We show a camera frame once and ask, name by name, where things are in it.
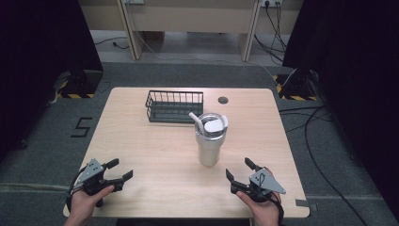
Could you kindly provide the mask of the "person's right hand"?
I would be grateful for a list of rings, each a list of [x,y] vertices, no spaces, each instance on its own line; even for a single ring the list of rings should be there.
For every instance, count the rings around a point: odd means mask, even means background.
[[[276,202],[281,202],[279,193],[274,192],[272,201],[268,202],[255,202],[241,191],[236,196],[250,209],[256,226],[279,226],[280,214],[276,206]]]

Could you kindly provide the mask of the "person's left hand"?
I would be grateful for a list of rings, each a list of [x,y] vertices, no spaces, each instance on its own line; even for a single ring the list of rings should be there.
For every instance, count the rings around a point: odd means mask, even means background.
[[[108,186],[93,196],[89,196],[81,190],[75,192],[72,195],[70,215],[63,226],[86,226],[93,215],[96,203],[109,195],[113,190],[113,186]]]

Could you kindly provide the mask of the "black wire basket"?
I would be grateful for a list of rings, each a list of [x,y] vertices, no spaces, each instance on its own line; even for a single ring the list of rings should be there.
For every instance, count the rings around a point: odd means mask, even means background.
[[[203,113],[203,93],[152,89],[148,92],[145,106],[149,122],[193,124],[189,114],[199,117]]]

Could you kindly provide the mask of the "white tumbler cup with straw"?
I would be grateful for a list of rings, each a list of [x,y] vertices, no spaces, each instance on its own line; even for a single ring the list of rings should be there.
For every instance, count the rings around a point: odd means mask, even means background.
[[[214,166],[220,155],[229,127],[228,118],[216,113],[188,116],[195,122],[195,135],[199,147],[198,159],[205,167]]]

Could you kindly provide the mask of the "black curtain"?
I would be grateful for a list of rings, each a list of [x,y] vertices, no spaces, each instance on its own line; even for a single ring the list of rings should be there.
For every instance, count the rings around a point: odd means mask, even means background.
[[[399,221],[399,0],[302,0],[284,66],[314,70]]]
[[[34,125],[61,73],[102,68],[78,0],[0,0],[0,161]]]

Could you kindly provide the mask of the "beige wooden desk frame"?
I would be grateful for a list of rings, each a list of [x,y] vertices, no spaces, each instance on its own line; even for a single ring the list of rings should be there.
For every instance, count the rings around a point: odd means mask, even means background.
[[[249,60],[256,34],[272,34],[266,20],[281,16],[282,35],[292,33],[304,0],[78,0],[91,30],[127,35],[132,59],[139,60],[144,32],[231,33],[238,36],[241,58]]]

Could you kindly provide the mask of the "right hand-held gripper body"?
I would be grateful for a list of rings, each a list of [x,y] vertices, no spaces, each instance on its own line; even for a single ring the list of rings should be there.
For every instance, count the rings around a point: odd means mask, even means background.
[[[248,177],[249,184],[240,183],[240,186],[231,186],[231,193],[236,194],[241,191],[247,194],[255,202],[266,202],[274,192],[285,194],[283,188],[274,176],[266,169],[261,168]]]

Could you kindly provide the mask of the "black stand base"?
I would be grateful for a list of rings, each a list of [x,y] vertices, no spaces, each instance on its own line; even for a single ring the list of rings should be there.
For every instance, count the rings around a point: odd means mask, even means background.
[[[283,100],[316,101],[309,77],[297,69],[273,76],[278,96]]]
[[[58,98],[93,98],[103,77],[103,72],[83,70],[78,74],[69,74],[57,89]]]

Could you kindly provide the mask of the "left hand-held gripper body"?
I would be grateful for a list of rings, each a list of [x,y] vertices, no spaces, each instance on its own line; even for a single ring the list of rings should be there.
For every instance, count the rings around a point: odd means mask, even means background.
[[[84,190],[88,195],[92,196],[100,192],[102,189],[108,186],[113,186],[109,183],[110,180],[104,178],[104,173],[106,169],[103,164],[100,164],[96,158],[92,158],[75,185],[75,190]],[[114,192],[121,191],[123,186],[116,185],[114,187]]]

